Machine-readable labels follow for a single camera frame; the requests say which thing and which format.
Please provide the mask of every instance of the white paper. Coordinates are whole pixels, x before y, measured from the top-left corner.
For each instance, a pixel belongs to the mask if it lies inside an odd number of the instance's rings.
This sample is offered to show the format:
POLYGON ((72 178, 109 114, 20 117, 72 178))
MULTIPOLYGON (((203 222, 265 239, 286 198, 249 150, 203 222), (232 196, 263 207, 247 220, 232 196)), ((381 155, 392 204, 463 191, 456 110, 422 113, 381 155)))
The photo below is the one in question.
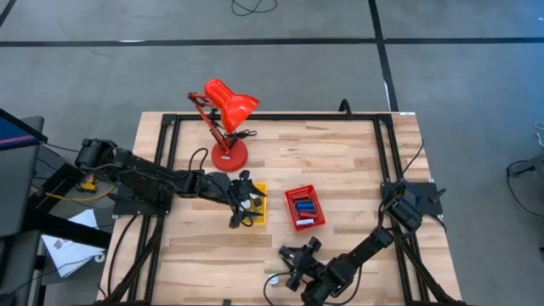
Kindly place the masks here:
MULTIPOLYGON (((84 224, 88 227, 97 228, 96 218, 94 217, 94 212, 92 209, 88 209, 70 218, 70 221, 78 224, 84 224)), ((58 269, 66 264, 66 266, 59 269, 60 277, 66 277, 74 273, 74 271, 81 268, 84 264, 91 260, 93 256, 100 255, 104 252, 104 249, 99 247, 86 246, 49 235, 42 235, 42 239, 49 251, 49 254, 51 254, 51 258, 53 258, 55 267, 58 269)))

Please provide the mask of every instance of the lamp base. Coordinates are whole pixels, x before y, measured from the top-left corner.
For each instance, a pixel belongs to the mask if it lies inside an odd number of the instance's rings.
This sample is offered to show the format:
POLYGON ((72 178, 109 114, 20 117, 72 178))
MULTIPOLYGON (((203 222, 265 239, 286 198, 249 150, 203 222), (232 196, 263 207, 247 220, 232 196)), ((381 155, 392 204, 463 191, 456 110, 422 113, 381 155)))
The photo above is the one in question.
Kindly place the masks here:
POLYGON ((219 144, 215 144, 212 148, 212 162, 217 169, 223 172, 236 171, 244 167, 247 162, 247 147, 238 139, 230 149, 230 153, 226 154, 219 148, 219 144))

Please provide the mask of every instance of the lamp shade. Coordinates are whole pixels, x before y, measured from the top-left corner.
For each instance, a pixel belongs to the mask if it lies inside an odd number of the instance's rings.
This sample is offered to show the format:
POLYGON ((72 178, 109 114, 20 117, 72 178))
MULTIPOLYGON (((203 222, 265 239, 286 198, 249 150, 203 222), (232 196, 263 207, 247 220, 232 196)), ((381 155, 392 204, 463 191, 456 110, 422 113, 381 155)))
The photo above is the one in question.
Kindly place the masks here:
POLYGON ((234 132, 258 106, 258 99, 233 93, 218 79, 208 81, 204 91, 212 104, 221 110, 221 122, 227 133, 234 132))

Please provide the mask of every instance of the lamp arm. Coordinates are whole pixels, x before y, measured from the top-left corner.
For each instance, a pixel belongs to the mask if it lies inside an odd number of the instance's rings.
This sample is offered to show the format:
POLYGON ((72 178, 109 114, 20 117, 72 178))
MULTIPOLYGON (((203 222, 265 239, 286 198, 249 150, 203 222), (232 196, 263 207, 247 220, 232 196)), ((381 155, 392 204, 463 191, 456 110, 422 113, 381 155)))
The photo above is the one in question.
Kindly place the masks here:
POLYGON ((227 139, 217 130, 216 126, 213 124, 212 119, 210 119, 206 113, 204 112, 204 109, 202 109, 202 106, 209 106, 213 107, 213 105, 206 101, 199 101, 198 99, 205 99, 205 96, 189 93, 188 98, 193 102, 193 105, 195 105, 196 110, 202 117, 202 120, 208 125, 210 128, 210 132, 212 133, 212 136, 215 138, 215 140, 218 142, 219 147, 228 155, 230 153, 230 148, 232 148, 232 145, 229 145, 227 143, 227 139))

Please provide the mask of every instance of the floor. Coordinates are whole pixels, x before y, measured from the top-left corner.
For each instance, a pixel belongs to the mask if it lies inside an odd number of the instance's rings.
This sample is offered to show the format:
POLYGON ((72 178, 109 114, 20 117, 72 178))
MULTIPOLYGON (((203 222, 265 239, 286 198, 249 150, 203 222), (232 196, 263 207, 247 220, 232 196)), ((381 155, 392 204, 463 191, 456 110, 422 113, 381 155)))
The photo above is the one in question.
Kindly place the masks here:
MULTIPOLYGON (((544 121, 544 2, 297 0, 247 17, 226 0, 3 7, 0 106, 44 116, 57 145, 97 137, 130 148, 141 111, 191 111, 184 96, 212 77, 258 96, 262 111, 334 111, 342 98, 355 111, 415 111, 434 179, 448 190, 445 223, 464 300, 541 304, 544 223, 517 206, 505 167, 542 153, 533 124, 544 121), (315 40, 224 45, 271 37, 315 40)), ((537 183, 528 175, 513 188, 544 213, 537 183)), ((59 214, 73 213, 64 207, 59 214)), ((101 266, 83 269, 49 286, 46 305, 91 303, 101 266)))

